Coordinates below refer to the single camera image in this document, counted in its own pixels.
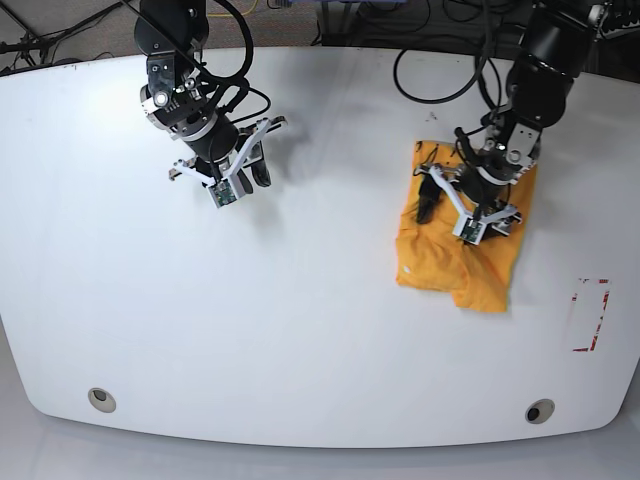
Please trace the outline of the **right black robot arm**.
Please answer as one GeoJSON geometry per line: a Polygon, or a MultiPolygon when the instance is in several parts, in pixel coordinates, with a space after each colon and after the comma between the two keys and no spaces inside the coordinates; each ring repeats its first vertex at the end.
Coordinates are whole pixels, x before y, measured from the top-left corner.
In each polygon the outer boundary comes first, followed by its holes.
{"type": "Polygon", "coordinates": [[[221,7],[236,21],[244,41],[244,59],[228,76],[212,74],[203,60],[209,17],[203,1],[142,1],[134,40],[146,57],[147,83],[140,91],[146,118],[193,153],[171,166],[168,177],[190,176],[218,208],[268,188],[263,139],[284,127],[285,117],[268,118],[263,110],[233,120],[230,115],[250,94],[267,96],[247,78],[254,42],[244,15],[230,2],[221,7]]]}

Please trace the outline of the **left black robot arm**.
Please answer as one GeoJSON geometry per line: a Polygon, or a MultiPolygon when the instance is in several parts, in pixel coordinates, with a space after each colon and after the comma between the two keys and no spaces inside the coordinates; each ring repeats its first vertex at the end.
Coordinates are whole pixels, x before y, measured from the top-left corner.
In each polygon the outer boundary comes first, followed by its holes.
{"type": "Polygon", "coordinates": [[[609,1],[534,3],[507,75],[507,101],[491,107],[481,121],[483,146],[473,148],[469,133],[456,128],[452,151],[460,165],[448,167],[430,154],[415,167],[414,175],[422,179],[417,223],[428,223],[443,197],[457,213],[453,234],[466,244],[509,236],[522,222],[511,190],[536,166],[542,133],[564,115],[569,92],[611,10],[609,1]]]}

